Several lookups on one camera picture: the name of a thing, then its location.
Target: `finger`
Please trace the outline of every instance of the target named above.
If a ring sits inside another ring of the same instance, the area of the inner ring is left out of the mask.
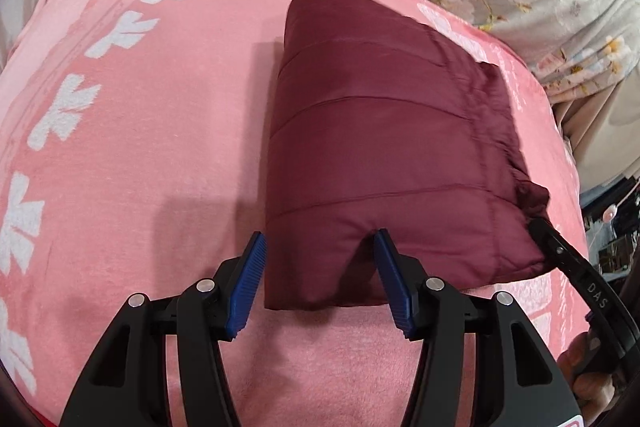
[[[613,399],[615,388],[609,375],[588,373],[574,383],[574,393],[587,403],[581,408],[585,425],[593,423]]]
[[[566,350],[567,357],[569,358],[569,362],[572,367],[577,367],[587,353],[587,335],[588,334],[585,331],[575,337]]]
[[[571,365],[571,362],[569,361],[569,355],[566,351],[558,357],[558,367],[560,368],[562,376],[567,381],[569,386],[573,386],[575,380],[574,367],[573,365]]]
[[[608,392],[613,388],[611,375],[603,373],[586,373],[575,379],[574,393],[578,398],[589,401],[607,399]]]

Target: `black gripper frame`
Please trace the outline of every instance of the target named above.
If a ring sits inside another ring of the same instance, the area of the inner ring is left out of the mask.
[[[233,340],[246,323],[230,330],[232,294],[247,257],[259,243],[263,245],[264,238],[254,233],[241,257],[220,265],[212,277],[214,285],[203,280],[179,296],[156,301],[144,294],[130,296],[80,374],[60,427],[170,427],[167,335],[177,335],[188,425],[239,427],[218,342]],[[241,299],[253,301],[254,295]]]
[[[619,371],[631,382],[640,373],[640,331],[620,297],[547,220],[533,219],[529,233],[590,309],[588,352],[576,375]]]
[[[554,357],[511,295],[501,292],[484,299],[458,292],[427,275],[417,259],[399,254],[384,229],[376,234],[375,245],[386,250],[386,259],[394,265],[394,275],[386,278],[376,257],[396,326],[409,340],[422,340],[402,427],[455,426],[465,333],[476,338],[472,427],[581,422],[578,404]],[[398,285],[404,285],[399,291],[404,301],[397,298]]]

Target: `maroon folded jacket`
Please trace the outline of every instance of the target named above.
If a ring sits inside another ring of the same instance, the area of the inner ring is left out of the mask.
[[[293,0],[271,122],[266,306],[386,302],[371,235],[459,289],[551,267],[500,70],[371,0]]]

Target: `yellow flower center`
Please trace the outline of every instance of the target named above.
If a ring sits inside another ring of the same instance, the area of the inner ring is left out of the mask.
[[[620,48],[622,46],[620,45],[620,40],[619,39],[613,39],[611,42],[607,43],[607,48],[608,50],[606,50],[606,53],[618,53],[620,51]]]

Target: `pink bedspread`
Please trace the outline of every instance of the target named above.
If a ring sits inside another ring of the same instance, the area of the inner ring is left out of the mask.
[[[0,357],[53,421],[127,296],[180,293],[263,226],[290,1],[42,0],[21,36],[0,76]],[[531,178],[585,251],[577,175],[523,64],[423,0],[376,1],[500,66]],[[585,306],[557,271],[503,289],[555,354],[585,327]],[[400,424],[420,346],[403,340],[387,307],[261,304],[258,295],[246,330],[223,346],[243,425]]]

